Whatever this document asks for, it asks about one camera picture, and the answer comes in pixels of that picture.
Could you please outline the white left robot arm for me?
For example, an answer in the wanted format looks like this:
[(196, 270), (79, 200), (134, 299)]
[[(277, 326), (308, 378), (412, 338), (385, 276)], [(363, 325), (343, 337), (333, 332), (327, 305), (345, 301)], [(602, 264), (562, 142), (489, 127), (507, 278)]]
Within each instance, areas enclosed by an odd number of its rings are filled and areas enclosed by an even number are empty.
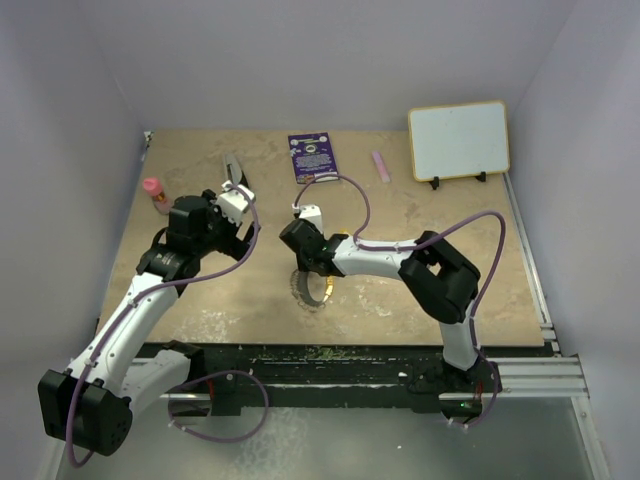
[(222, 189), (175, 201), (103, 328), (63, 371), (48, 370), (39, 381), (45, 432), (64, 441), (72, 465), (82, 464), (76, 448), (112, 455), (133, 421), (165, 392), (176, 386), (194, 392), (204, 384), (203, 355), (194, 347), (173, 343), (142, 366), (133, 362), (186, 287), (201, 281), (205, 256), (218, 252), (241, 266), (255, 248), (257, 222), (238, 236), (244, 215), (256, 211), (254, 193), (231, 182)]

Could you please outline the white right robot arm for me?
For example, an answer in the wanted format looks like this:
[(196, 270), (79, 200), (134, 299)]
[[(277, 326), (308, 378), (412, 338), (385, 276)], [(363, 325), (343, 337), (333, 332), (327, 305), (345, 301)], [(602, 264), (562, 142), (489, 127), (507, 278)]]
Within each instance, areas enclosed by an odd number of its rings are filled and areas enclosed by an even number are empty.
[(280, 233), (296, 255), (298, 269), (322, 277), (375, 276), (404, 283), (422, 310), (439, 322), (446, 383), (467, 391), (480, 379), (471, 310), (478, 299), (479, 270), (433, 231), (416, 240), (359, 246), (347, 234), (325, 238), (311, 221), (298, 218)]

